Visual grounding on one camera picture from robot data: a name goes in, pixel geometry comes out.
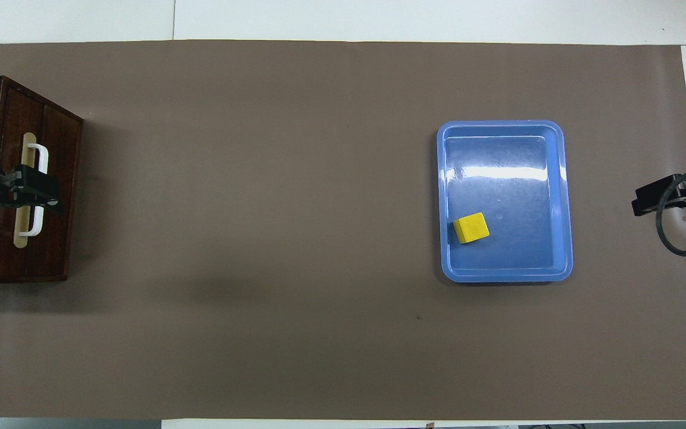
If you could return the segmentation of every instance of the cabinet door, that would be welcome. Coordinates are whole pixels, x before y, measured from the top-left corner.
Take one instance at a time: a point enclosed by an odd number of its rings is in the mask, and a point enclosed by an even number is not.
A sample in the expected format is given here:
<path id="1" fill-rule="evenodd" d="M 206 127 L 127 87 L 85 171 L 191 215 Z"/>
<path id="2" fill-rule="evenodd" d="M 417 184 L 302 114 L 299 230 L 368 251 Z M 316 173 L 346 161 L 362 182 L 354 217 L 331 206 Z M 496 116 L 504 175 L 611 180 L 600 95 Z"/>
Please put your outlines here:
<path id="1" fill-rule="evenodd" d="M 64 211 L 44 212 L 41 234 L 28 239 L 27 280 L 61 280 L 68 272 L 68 253 L 73 212 L 74 177 L 80 124 L 73 117 L 46 105 L 40 142 L 49 150 L 48 174 L 60 183 Z"/>
<path id="2" fill-rule="evenodd" d="M 43 105 L 15 89 L 7 90 L 0 168 L 6 173 L 21 163 L 23 134 L 41 134 Z M 18 249 L 12 242 L 14 209 L 0 209 L 0 282 L 13 282 L 25 273 L 27 247 Z"/>

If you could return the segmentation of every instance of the yellow block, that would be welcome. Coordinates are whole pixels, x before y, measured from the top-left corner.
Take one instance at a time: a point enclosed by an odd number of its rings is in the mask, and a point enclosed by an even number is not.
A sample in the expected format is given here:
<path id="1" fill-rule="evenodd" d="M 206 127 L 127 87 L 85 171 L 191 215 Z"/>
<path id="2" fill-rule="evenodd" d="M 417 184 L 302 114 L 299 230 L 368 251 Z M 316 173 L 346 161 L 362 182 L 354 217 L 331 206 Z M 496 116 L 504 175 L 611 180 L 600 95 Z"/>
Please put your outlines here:
<path id="1" fill-rule="evenodd" d="M 460 217 L 454 221 L 454 230 L 460 243 L 465 244 L 490 236 L 488 227 L 485 224 L 484 214 L 476 213 L 469 216 Z"/>

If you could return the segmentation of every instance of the wooden cabinet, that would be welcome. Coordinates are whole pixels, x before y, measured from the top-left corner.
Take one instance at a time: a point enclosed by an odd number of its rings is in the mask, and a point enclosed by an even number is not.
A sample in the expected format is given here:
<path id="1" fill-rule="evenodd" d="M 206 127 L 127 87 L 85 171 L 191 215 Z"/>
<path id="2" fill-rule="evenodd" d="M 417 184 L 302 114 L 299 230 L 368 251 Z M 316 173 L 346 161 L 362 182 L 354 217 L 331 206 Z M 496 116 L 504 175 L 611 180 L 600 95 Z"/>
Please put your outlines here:
<path id="1" fill-rule="evenodd" d="M 0 283 L 67 278 L 81 130 L 78 116 L 0 76 L 0 169 L 9 173 L 21 163 L 23 135 L 35 134 L 49 150 L 48 174 L 58 179 L 65 208 L 61 214 L 46 211 L 40 234 L 17 248 L 15 209 L 0 207 Z"/>

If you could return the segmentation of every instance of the plastic tray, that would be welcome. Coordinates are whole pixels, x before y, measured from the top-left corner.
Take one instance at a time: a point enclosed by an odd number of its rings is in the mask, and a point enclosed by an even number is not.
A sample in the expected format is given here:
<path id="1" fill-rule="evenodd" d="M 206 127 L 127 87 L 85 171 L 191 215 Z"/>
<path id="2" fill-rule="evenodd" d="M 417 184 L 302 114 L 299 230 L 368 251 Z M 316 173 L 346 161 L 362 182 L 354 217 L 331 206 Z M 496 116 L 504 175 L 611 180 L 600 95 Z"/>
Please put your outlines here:
<path id="1" fill-rule="evenodd" d="M 455 282 L 556 282 L 573 268 L 563 130 L 550 120 L 447 122 L 438 131 L 441 265 Z M 484 213 L 460 244 L 452 222 Z"/>

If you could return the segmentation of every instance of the brown table surface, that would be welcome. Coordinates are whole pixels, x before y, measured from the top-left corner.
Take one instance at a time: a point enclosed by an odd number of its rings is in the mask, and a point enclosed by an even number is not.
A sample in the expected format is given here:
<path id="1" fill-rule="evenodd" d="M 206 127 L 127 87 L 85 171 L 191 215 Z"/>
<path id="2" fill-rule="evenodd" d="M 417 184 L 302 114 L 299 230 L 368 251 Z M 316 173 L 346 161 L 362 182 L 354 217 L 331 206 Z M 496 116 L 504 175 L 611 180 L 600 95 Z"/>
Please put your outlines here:
<path id="1" fill-rule="evenodd" d="M 21 44 L 0 74 L 85 118 L 71 278 L 0 286 L 0 416 L 686 419 L 686 258 L 629 205 L 686 171 L 678 46 Z M 435 132 L 481 119 L 563 128 L 569 279 L 444 278 Z"/>

